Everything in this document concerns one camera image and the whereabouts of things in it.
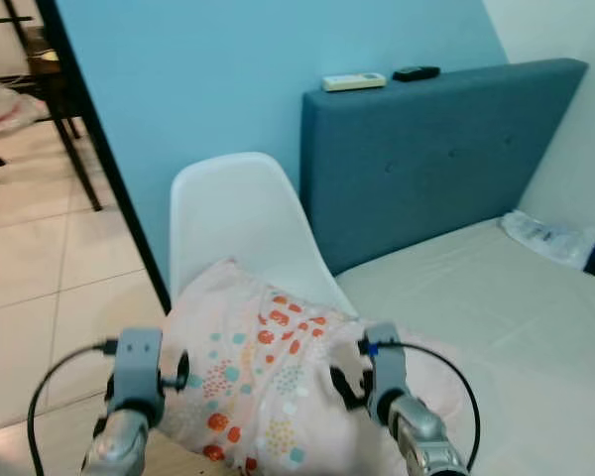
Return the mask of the dark wooden table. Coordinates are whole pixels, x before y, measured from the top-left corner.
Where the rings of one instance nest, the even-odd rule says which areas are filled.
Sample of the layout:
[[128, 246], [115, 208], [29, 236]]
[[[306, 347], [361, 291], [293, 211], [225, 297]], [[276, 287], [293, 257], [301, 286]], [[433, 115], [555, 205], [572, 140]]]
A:
[[0, 17], [0, 23], [9, 24], [15, 32], [22, 58], [26, 67], [29, 68], [31, 77], [34, 79], [38, 90], [43, 93], [44, 103], [47, 104], [50, 121], [56, 124], [56, 132], [63, 146], [63, 150], [69, 156], [72, 171], [78, 178], [81, 189], [83, 189], [90, 208], [98, 212], [102, 210], [97, 193], [95, 193], [92, 180], [90, 180], [87, 167], [80, 155], [78, 140], [81, 135], [76, 130], [75, 121], [71, 115], [66, 115], [69, 108], [66, 107], [65, 93], [67, 83], [56, 59], [44, 59], [41, 54], [36, 54], [32, 47], [34, 42], [30, 40], [29, 29], [24, 26], [25, 22], [32, 22], [31, 17], [25, 17], [18, 13], [15, 0], [0, 0], [6, 10], [6, 15]]

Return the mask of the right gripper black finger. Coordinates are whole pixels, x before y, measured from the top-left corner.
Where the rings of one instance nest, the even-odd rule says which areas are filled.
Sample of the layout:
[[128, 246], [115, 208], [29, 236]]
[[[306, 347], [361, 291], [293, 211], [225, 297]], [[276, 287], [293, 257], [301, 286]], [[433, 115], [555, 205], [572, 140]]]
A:
[[342, 369], [337, 367], [330, 368], [330, 381], [332, 381], [335, 394], [342, 400], [344, 408], [347, 410], [357, 410], [362, 407], [362, 399], [349, 386], [347, 377], [344, 375]]

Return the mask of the cream mattress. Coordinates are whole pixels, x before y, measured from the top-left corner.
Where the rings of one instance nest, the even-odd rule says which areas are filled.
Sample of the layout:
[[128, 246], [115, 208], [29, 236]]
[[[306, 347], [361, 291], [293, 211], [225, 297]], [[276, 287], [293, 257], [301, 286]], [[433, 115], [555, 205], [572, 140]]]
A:
[[551, 262], [497, 219], [339, 274], [357, 312], [392, 321], [468, 377], [475, 476], [595, 476], [595, 276]]

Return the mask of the clear plastic package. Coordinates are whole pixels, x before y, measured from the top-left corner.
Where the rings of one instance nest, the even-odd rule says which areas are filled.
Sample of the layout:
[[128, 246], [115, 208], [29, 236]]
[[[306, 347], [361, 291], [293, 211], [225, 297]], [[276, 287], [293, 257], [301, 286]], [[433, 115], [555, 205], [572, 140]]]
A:
[[546, 225], [522, 210], [500, 218], [502, 230], [551, 262], [595, 277], [595, 228]]

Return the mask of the dark door frame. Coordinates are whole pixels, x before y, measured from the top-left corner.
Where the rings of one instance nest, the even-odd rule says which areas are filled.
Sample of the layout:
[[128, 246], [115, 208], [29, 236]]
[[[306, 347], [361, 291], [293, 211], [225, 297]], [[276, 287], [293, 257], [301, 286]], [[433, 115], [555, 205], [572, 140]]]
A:
[[121, 176], [110, 141], [108, 141], [106, 132], [103, 130], [101, 118], [99, 118], [98, 110], [95, 108], [87, 81], [84, 78], [83, 69], [81, 69], [79, 63], [78, 52], [75, 46], [72, 45], [63, 22], [58, 0], [35, 0], [35, 4], [38, 4], [40, 13], [43, 15], [49, 44], [58, 52], [60, 71], [65, 76], [67, 85], [78, 95], [75, 103], [78, 104], [85, 130], [87, 130], [89, 139], [92, 141], [95, 156], [97, 156], [98, 163], [101, 164], [104, 176], [110, 182], [113, 199], [116, 200], [117, 207], [121, 210], [127, 230], [133, 236], [136, 250], [138, 250], [139, 257], [143, 260], [144, 268], [147, 269], [154, 294], [156, 294], [163, 311], [170, 312], [172, 301], [170, 295], [168, 295], [166, 283], [163, 281], [162, 274], [159, 273], [156, 257], [154, 257], [152, 248], [148, 244], [142, 222], [140, 222], [138, 213], [136, 213], [124, 178]]

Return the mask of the pink floral pillow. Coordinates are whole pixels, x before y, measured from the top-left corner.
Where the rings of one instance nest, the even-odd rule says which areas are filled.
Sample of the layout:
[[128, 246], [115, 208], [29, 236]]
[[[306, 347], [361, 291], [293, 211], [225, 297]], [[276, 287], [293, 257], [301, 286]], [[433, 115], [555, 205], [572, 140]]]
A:
[[387, 431], [348, 410], [330, 372], [370, 367], [369, 320], [290, 294], [233, 259], [198, 273], [163, 326], [162, 363], [189, 363], [159, 429], [240, 476], [407, 476]]

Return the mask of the black remote control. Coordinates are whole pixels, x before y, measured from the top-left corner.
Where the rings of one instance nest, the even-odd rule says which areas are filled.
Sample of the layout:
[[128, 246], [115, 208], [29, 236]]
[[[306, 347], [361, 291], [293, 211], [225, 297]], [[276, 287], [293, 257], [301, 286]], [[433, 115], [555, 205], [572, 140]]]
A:
[[438, 66], [407, 66], [394, 71], [392, 73], [392, 79], [398, 82], [413, 82], [430, 80], [440, 75], [441, 68]]

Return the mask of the cream remote control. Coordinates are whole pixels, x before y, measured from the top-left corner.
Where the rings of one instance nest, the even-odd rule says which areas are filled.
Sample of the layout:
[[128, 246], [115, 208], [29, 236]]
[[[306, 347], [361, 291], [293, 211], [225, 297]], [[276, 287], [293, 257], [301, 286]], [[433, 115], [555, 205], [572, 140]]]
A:
[[378, 72], [352, 73], [352, 75], [325, 76], [321, 82], [326, 92], [343, 92], [364, 89], [381, 89], [388, 80]]

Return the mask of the pink plastic bag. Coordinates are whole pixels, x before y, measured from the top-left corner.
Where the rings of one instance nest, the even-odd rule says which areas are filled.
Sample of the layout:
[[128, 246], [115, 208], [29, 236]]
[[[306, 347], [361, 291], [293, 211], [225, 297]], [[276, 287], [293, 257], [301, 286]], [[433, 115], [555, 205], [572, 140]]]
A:
[[13, 133], [50, 117], [47, 104], [0, 82], [0, 136]]

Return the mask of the blue upholstered headboard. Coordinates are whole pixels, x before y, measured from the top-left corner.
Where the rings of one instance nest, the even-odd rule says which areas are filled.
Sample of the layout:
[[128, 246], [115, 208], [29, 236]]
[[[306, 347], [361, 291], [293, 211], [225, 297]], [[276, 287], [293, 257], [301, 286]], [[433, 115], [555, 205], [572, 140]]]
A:
[[300, 200], [329, 271], [514, 209], [588, 68], [529, 60], [307, 92]]

